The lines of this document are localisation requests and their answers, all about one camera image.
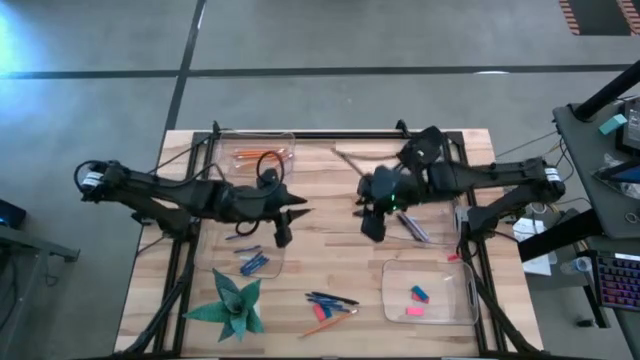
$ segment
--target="green origami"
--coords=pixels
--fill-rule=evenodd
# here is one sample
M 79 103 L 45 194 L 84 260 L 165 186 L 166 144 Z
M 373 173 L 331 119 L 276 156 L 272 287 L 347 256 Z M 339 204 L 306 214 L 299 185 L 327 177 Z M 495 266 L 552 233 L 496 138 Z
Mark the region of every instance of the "green origami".
M 187 319 L 224 323 L 218 342 L 234 333 L 242 341 L 245 332 L 263 333 L 262 321 L 253 306 L 260 296 L 260 280 L 238 290 L 231 279 L 213 269 L 221 301 L 200 306 L 184 315 Z

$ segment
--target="clear plastic container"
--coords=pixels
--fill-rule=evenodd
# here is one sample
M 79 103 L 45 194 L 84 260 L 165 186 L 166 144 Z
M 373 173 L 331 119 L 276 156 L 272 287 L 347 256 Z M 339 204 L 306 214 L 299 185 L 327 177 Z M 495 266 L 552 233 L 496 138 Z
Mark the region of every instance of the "clear plastic container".
M 425 304 L 411 298 L 419 286 Z M 473 325 L 478 321 L 478 295 L 471 268 L 463 262 L 389 260 L 382 267 L 382 304 L 390 321 L 434 325 Z M 420 307 L 422 316 L 407 315 Z
M 251 134 L 238 132 L 224 132 L 216 142 L 214 161 L 220 166 L 226 180 L 232 184 L 256 186 L 256 166 L 260 156 L 265 151 L 278 153 L 284 163 L 283 183 L 288 183 L 293 175 L 295 137 L 291 133 L 280 134 Z M 278 176 L 282 176 L 279 163 L 274 156 L 267 156 L 261 166 L 263 172 L 274 167 Z M 240 229 L 246 232 L 253 224 L 243 223 Z M 280 274 L 284 263 L 285 249 L 276 246 L 273 234 L 273 222 L 261 222 L 258 229 L 246 237 L 229 237 L 236 235 L 236 224 L 222 224 L 214 221 L 204 221 L 200 231 L 200 241 L 194 259 L 196 268 L 211 271 L 212 268 L 228 275 L 240 275 L 240 268 L 247 259 L 258 251 L 269 261 L 253 273 L 252 277 L 275 278 Z M 235 253 L 234 251 L 260 246 L 260 249 Z

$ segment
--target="eraser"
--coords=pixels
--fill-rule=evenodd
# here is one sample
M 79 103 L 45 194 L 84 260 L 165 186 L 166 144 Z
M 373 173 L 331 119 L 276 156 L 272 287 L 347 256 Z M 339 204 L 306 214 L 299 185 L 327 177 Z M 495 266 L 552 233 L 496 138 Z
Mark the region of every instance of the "eraser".
M 316 313 L 316 317 L 318 318 L 318 321 L 322 321 L 322 320 L 327 318 L 324 315 L 324 310 L 322 310 L 322 306 L 320 306 L 318 304 L 313 305 L 313 312 Z
M 416 294 L 416 293 L 411 293 L 411 299 L 415 300 L 415 301 L 420 301 L 420 302 L 425 303 L 425 304 L 429 303 L 429 298 L 427 298 L 426 300 L 422 300 L 422 299 L 420 299 L 420 296 L 418 296 L 418 294 Z
M 424 315 L 424 310 L 422 308 L 409 306 L 409 307 L 407 307 L 407 315 L 422 316 L 422 315 Z
M 325 319 L 330 318 L 331 317 L 331 309 L 329 309 L 326 306 L 322 306 L 322 305 L 320 305 L 320 307 L 322 308 L 322 311 L 324 311 L 324 318 Z
M 412 287 L 411 291 L 413 291 L 414 294 L 418 295 L 420 297 L 420 300 L 427 300 L 429 298 L 429 296 L 427 296 L 427 293 L 422 291 L 422 289 L 420 289 L 418 285 Z
M 607 135 L 626 123 L 627 123 L 627 118 L 625 118 L 624 115 L 622 114 L 618 114 L 612 117 L 611 119 L 605 121 L 604 124 L 600 125 L 599 129 L 603 135 Z

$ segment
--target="orange pencil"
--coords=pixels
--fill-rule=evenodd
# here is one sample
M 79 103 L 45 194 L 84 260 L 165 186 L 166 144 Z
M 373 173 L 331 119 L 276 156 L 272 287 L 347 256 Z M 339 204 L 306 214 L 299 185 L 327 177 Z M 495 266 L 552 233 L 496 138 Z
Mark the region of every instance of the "orange pencil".
M 358 309 L 353 309 L 353 310 L 351 310 L 350 313 L 346 313 L 344 315 L 338 316 L 337 318 L 333 318 L 333 319 L 330 319 L 330 320 L 325 320 L 325 321 L 321 322 L 320 325 L 314 327 L 313 329 L 307 330 L 307 332 L 305 332 L 304 334 L 300 335 L 299 337 L 303 338 L 305 336 L 309 336 L 311 334 L 317 333 L 318 331 L 320 331 L 320 330 L 322 330 L 324 328 L 328 328 L 329 326 L 331 326 L 333 324 L 336 324 L 336 323 L 348 318 L 349 316 L 351 316 L 351 315 L 353 315 L 353 314 L 355 314 L 357 312 L 358 312 Z

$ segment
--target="blue eraser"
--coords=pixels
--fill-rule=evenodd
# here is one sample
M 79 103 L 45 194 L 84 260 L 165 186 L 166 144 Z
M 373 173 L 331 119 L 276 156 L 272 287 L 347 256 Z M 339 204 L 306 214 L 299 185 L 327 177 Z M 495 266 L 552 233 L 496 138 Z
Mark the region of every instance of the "blue eraser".
M 328 319 L 328 318 L 331 317 L 331 309 L 329 309 L 326 306 L 322 306 L 322 311 L 324 311 L 324 318 L 325 319 Z
M 418 285 L 412 287 L 411 291 L 413 291 L 414 294 L 418 295 L 418 297 L 420 297 L 420 300 L 427 300 L 429 298 L 429 296 L 427 296 L 427 293 L 422 291 L 422 289 L 420 289 Z
M 600 125 L 600 132 L 603 135 L 610 134 L 612 131 L 616 130 L 620 126 L 627 123 L 627 118 L 622 114 L 618 114 L 611 119 L 607 120 L 604 124 Z

